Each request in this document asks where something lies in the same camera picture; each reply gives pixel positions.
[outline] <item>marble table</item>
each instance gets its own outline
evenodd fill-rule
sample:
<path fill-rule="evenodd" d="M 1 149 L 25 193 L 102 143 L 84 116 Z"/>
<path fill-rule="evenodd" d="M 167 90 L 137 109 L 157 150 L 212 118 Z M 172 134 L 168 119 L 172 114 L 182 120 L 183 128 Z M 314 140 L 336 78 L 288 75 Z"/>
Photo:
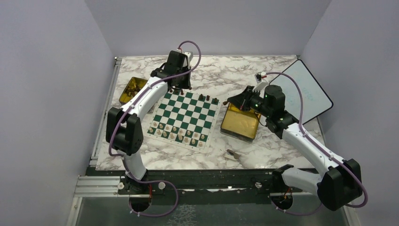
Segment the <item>marble table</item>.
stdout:
<path fill-rule="evenodd" d="M 119 97 L 131 77 L 149 78 L 155 68 L 165 62 L 167 56 L 124 57 L 117 78 L 111 106 L 121 107 Z M 194 57 L 192 65 L 197 62 Z M 198 68 L 192 72 L 192 90 L 221 101 L 236 95 L 247 85 L 256 85 L 254 75 L 258 72 L 282 72 L 296 60 L 296 56 L 203 56 Z M 226 106 L 222 106 L 212 137 L 209 153 L 198 153 L 148 137 L 144 138 L 140 149 L 144 165 L 150 170 L 208 170 L 208 169 L 255 169 L 278 168 L 292 164 L 298 168 L 312 168 L 312 165 L 291 145 L 280 140 L 267 128 L 259 126 L 253 143 L 220 133 Z M 143 119 L 149 123 L 151 115 Z M 96 170 L 123 170 L 120 157 L 108 155 L 105 141 L 105 125 L 101 133 Z M 321 143 L 323 137 L 316 119 L 305 128 Z M 226 150 L 231 149 L 240 155 L 238 161 L 226 158 Z"/>

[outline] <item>robotic arm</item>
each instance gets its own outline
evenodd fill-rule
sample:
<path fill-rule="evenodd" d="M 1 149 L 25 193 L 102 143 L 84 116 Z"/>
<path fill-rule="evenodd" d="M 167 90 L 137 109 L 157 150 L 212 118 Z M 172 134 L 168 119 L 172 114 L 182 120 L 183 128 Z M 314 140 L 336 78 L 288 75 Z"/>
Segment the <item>robotic arm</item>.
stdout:
<path fill-rule="evenodd" d="M 337 210 L 343 205 L 362 195 L 362 189 L 355 179 L 339 164 L 332 161 L 337 159 L 361 180 L 360 165 L 353 159 L 346 161 L 341 156 L 324 148 L 329 153 L 327 156 L 318 149 L 324 147 L 314 137 L 313 144 L 301 131 L 299 121 L 285 110 L 285 95 L 281 87 L 276 85 L 266 86 L 264 97 L 260 97 L 259 83 L 257 87 L 247 86 L 239 95 L 230 97 L 228 102 L 242 111 L 254 110 L 266 117 L 266 126 L 280 139 L 295 147 L 312 165 L 318 174 L 302 171 L 292 165 L 285 165 L 273 172 L 273 187 L 284 192 L 289 187 L 297 187 L 317 195 L 324 206 L 330 210 Z"/>
<path fill-rule="evenodd" d="M 112 107 L 108 112 L 105 135 L 107 142 L 111 142 L 112 133 L 118 121 L 124 114 L 126 115 L 122 121 L 122 123 L 126 123 L 126 127 L 119 127 L 114 136 L 112 148 L 118 151 L 118 155 L 125 158 L 130 173 L 137 180 L 145 179 L 144 176 L 147 172 L 139 151 L 144 138 L 141 120 L 150 108 L 172 87 L 191 89 L 191 73 L 165 81 L 163 79 L 188 72 L 191 69 L 192 57 L 192 52 L 170 51 L 167 62 L 152 71 L 151 78 L 133 99 L 120 109 Z"/>

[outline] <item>chessboard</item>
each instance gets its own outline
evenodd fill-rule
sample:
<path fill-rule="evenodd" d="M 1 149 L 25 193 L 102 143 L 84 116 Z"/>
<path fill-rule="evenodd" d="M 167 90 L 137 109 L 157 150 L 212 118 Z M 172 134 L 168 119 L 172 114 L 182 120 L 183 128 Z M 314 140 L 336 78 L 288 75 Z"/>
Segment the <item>chessboard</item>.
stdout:
<path fill-rule="evenodd" d="M 193 92 L 166 93 L 154 108 L 146 137 L 207 153 L 221 103 Z"/>

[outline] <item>gray wall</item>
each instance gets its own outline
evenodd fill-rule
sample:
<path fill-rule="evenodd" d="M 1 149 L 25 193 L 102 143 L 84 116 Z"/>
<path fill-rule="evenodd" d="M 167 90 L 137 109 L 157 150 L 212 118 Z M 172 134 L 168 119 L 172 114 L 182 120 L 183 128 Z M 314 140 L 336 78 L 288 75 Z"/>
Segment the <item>gray wall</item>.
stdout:
<path fill-rule="evenodd" d="M 0 225 L 64 225 L 113 55 L 83 0 L 0 3 Z"/>
<path fill-rule="evenodd" d="M 113 54 L 301 54 L 330 0 L 86 0 Z"/>
<path fill-rule="evenodd" d="M 398 12 L 397 0 L 332 0 L 302 56 L 335 104 L 320 117 L 328 147 L 361 164 L 364 226 L 399 221 Z"/>

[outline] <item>black cable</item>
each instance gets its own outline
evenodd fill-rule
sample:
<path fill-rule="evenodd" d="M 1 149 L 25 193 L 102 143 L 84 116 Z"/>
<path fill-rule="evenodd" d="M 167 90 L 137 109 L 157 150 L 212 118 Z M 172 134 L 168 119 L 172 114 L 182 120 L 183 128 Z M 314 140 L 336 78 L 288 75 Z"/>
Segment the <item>black cable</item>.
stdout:
<path fill-rule="evenodd" d="M 259 124 L 261 124 L 262 126 L 265 126 L 265 125 L 263 125 L 263 124 L 261 123 L 260 119 L 258 118 L 258 115 L 257 115 L 255 112 L 254 112 L 254 115 L 255 115 L 256 119 L 258 120 Z"/>

